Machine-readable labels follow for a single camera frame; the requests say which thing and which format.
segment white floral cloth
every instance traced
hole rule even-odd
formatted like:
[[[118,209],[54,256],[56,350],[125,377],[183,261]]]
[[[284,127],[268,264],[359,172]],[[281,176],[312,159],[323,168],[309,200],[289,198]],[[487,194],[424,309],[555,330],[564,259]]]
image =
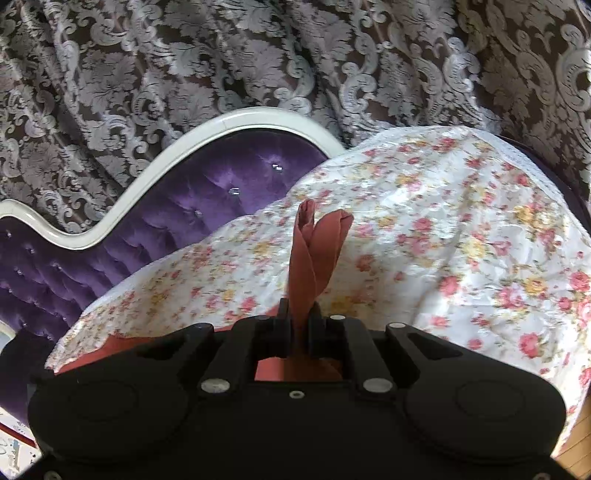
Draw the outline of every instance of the white floral cloth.
[[[325,313],[407,322],[536,373],[568,409],[591,380],[591,243],[559,189],[523,154],[465,127],[395,128],[328,160],[285,199],[144,267],[59,341],[59,369],[109,334],[161,336],[264,313],[285,290],[300,202],[355,221]]]

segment yellow flower print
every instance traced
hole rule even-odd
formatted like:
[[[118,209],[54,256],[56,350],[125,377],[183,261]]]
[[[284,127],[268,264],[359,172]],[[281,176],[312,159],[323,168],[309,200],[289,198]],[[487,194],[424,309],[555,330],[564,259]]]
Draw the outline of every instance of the yellow flower print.
[[[261,258],[261,257],[266,256],[269,253],[270,249],[271,249],[270,242],[258,242],[255,245],[255,248],[252,249],[252,252],[255,254],[255,257]]]
[[[525,291],[533,297],[537,297],[540,293],[546,290],[546,284],[540,277],[526,278],[523,282],[523,287],[525,288]]]
[[[222,300],[232,301],[234,299],[235,293],[236,292],[234,292],[234,290],[225,290],[224,293],[222,293]]]
[[[537,212],[533,221],[533,227],[538,231],[547,230],[552,224],[550,215],[545,212]]]
[[[392,228],[396,224],[396,217],[393,216],[384,216],[378,219],[378,226],[380,228]]]
[[[398,177],[396,177],[396,185],[401,187],[402,185],[406,185],[407,183],[414,182],[414,180],[415,180],[415,177],[412,177],[410,175],[400,174],[400,175],[398,175]]]
[[[166,300],[168,298],[168,293],[154,293],[151,297],[150,297],[150,303],[154,306],[157,307],[158,305],[160,305],[164,300]]]
[[[521,223],[531,225],[531,223],[534,221],[534,212],[528,206],[518,205],[513,211]]]
[[[462,251],[470,259],[476,260],[478,258],[484,257],[486,248],[481,240],[471,236],[470,239],[462,246]]]
[[[351,297],[336,297],[330,303],[330,313],[338,315],[356,315],[355,305]]]

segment black plastic mount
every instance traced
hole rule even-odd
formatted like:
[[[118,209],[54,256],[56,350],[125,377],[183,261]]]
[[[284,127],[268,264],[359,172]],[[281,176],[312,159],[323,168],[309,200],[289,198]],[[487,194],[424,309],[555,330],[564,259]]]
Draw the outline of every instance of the black plastic mount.
[[[308,326],[342,381],[254,380],[290,353],[286,300],[45,375],[29,405],[44,457],[21,478],[572,478],[550,459],[565,408],[543,379],[403,323],[375,332],[314,306]]]

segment brown patterned curtain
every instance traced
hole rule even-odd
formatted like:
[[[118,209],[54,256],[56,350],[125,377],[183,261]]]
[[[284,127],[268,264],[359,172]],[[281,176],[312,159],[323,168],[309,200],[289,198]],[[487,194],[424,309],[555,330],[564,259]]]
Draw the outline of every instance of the brown patterned curtain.
[[[91,228],[159,152],[255,105],[347,145],[463,124],[589,198],[583,0],[15,0],[0,17],[0,199]]]

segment pink rose print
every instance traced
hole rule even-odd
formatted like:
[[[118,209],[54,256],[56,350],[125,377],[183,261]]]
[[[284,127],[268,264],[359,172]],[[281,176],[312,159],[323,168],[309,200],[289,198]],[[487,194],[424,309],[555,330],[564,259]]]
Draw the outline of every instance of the pink rose print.
[[[540,356],[538,351],[538,336],[535,333],[525,333],[519,338],[519,350],[530,358]]]
[[[566,312],[566,311],[570,310],[570,308],[572,307],[572,305],[573,305],[573,302],[571,302],[566,297],[561,297],[560,300],[558,301],[558,307],[563,312]]]
[[[504,257],[509,254],[509,249],[511,248],[511,242],[509,241],[498,241],[492,244],[492,247],[495,249],[497,257]]]
[[[332,193],[332,190],[322,190],[322,192],[320,192],[318,194],[318,199],[322,200],[325,199],[326,197],[328,197],[328,195],[330,195]]]
[[[591,380],[591,368],[585,368],[579,377],[579,384],[581,388],[586,388],[589,384],[589,380]]]
[[[470,320],[470,323],[475,323],[479,327],[486,327],[488,325],[488,320],[484,318],[484,313],[479,313]]]
[[[470,158],[466,160],[466,167],[480,168],[480,165],[482,165],[480,158]]]
[[[589,276],[580,270],[572,273],[570,276],[570,286],[576,291],[587,291],[589,289]]]
[[[413,255],[423,255],[429,250],[429,246],[429,238],[426,235],[421,235],[413,238],[410,245],[410,251]]]
[[[527,179],[527,175],[525,173],[520,173],[519,175],[517,175],[517,184],[522,185],[524,187],[530,186],[530,183]]]
[[[368,272],[371,270],[371,264],[374,262],[373,255],[361,255],[355,262],[355,266],[360,272]]]
[[[243,313],[249,313],[256,306],[257,306],[257,303],[255,300],[255,297],[248,297],[242,301],[242,303],[240,304],[240,309],[242,310]]]
[[[520,309],[524,305],[521,287],[513,283],[510,287],[503,287],[499,293],[501,306],[504,309]]]
[[[439,284],[439,291],[446,297],[451,297],[457,292],[457,277],[450,275],[449,277],[443,277]]]
[[[218,303],[219,299],[220,299],[219,295],[212,295],[211,297],[209,297],[207,299],[207,302],[205,304],[205,307],[207,309],[215,309],[215,308],[217,308],[217,303]]]
[[[434,327],[447,327],[449,326],[449,320],[439,315],[433,315],[431,317],[431,325]]]
[[[355,229],[355,234],[367,238],[374,235],[374,229],[369,223],[363,223]]]
[[[439,153],[447,153],[457,144],[457,140],[449,137],[443,137],[437,145],[433,145],[433,150]]]
[[[240,315],[235,313],[233,310],[227,311],[223,316],[223,319],[228,323],[233,323],[233,322],[239,320],[240,318],[241,318]]]
[[[419,218],[418,220],[415,220],[413,223],[413,228],[415,230],[418,230],[419,232],[429,232],[432,226],[433,223],[430,219],[426,217]]]
[[[418,192],[421,189],[421,185],[423,184],[420,180],[414,180],[411,183],[407,183],[407,188],[409,192]]]
[[[478,338],[473,338],[472,340],[468,340],[468,348],[470,350],[478,350],[482,346],[482,340]]]
[[[495,201],[495,194],[492,192],[486,192],[484,194],[484,198],[482,199],[482,201],[487,205],[490,205],[492,202]]]
[[[542,245],[547,247],[548,245],[551,245],[552,242],[554,242],[555,234],[556,233],[555,233],[554,229],[549,228],[548,230],[544,230],[543,232],[540,232],[538,234],[538,238],[540,239],[540,242],[542,242]]]
[[[581,300],[577,306],[577,316],[579,317],[579,327],[587,328],[589,320],[591,320],[591,301],[589,297]]]

